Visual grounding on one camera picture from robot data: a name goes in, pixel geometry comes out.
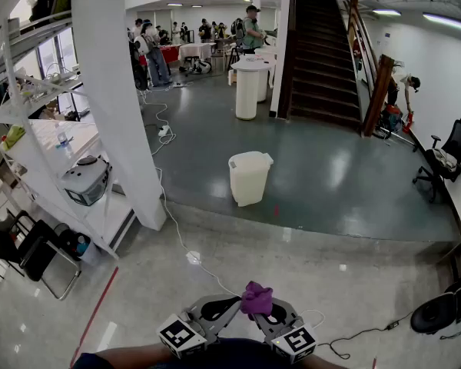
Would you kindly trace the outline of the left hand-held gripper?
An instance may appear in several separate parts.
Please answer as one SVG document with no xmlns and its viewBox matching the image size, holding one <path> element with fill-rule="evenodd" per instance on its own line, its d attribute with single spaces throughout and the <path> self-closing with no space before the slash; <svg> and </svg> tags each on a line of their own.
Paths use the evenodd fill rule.
<svg viewBox="0 0 461 369">
<path fill-rule="evenodd" d="M 203 352 L 234 319 L 240 303 L 241 298 L 232 294 L 204 296 L 180 314 L 171 314 L 157 335 L 177 358 Z"/>
</svg>

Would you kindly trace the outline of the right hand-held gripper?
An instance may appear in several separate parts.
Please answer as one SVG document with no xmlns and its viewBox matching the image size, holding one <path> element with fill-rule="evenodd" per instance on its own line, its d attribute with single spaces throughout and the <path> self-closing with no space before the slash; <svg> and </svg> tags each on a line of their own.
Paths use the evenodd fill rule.
<svg viewBox="0 0 461 369">
<path fill-rule="evenodd" d="M 252 318 L 265 335 L 271 350 L 289 364 L 296 364 L 311 355 L 317 346 L 317 336 L 310 324 L 297 319 L 294 307 L 281 299 L 272 299 L 272 316 L 253 314 Z M 292 322 L 280 331 L 281 322 Z"/>
</svg>

